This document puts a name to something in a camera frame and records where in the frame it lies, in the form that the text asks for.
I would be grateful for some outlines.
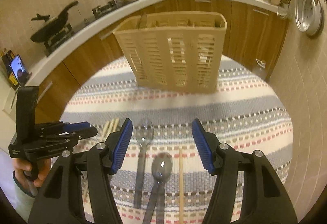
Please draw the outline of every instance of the metal screw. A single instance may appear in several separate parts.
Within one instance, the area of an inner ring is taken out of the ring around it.
[[[219,147],[220,147],[221,149],[223,149],[223,150],[228,149],[228,145],[227,145],[226,143],[221,143],[221,144],[219,145]]]
[[[264,154],[262,153],[262,151],[260,151],[260,150],[256,150],[255,152],[254,152],[254,155],[256,155],[257,157],[262,157]]]
[[[101,143],[99,143],[99,144],[96,145],[96,148],[97,149],[104,149],[105,147],[106,147],[106,144],[103,143],[103,142],[101,142]]]
[[[70,151],[69,151],[69,150],[65,150],[65,151],[63,151],[63,153],[62,153],[62,156],[63,156],[64,158],[68,157],[69,155],[70,155]]]

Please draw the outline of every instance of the metal spoon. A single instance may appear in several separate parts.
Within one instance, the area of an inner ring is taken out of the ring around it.
[[[134,208],[140,209],[147,146],[153,140],[153,125],[150,120],[144,119],[140,121],[140,124],[135,129],[135,137],[136,141],[140,145],[140,153],[136,172]]]
[[[150,224],[154,208],[157,205],[156,223],[163,224],[165,221],[165,182],[169,179],[173,169],[171,155],[159,153],[152,163],[152,176],[154,184],[150,194],[147,210],[145,211],[143,224]]]

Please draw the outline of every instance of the phone screen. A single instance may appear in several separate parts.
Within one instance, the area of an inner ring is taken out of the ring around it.
[[[24,86],[29,79],[29,73],[27,69],[25,68],[21,58],[19,55],[17,55],[14,60],[10,63],[10,67],[17,78],[19,84],[21,86]]]

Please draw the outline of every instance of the hand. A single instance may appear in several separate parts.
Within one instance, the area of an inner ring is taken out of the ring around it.
[[[24,189],[29,190],[27,179],[25,178],[24,171],[31,171],[32,165],[30,162],[22,159],[13,159],[13,166],[15,169],[15,177]],[[40,187],[43,184],[46,176],[48,175],[51,168],[51,159],[42,160],[38,162],[39,174],[38,178],[33,182],[36,187]]]

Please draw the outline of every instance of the strainer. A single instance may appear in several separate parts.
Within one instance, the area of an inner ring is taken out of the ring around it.
[[[320,0],[296,0],[296,24],[309,36],[319,34],[324,25],[324,12]]]

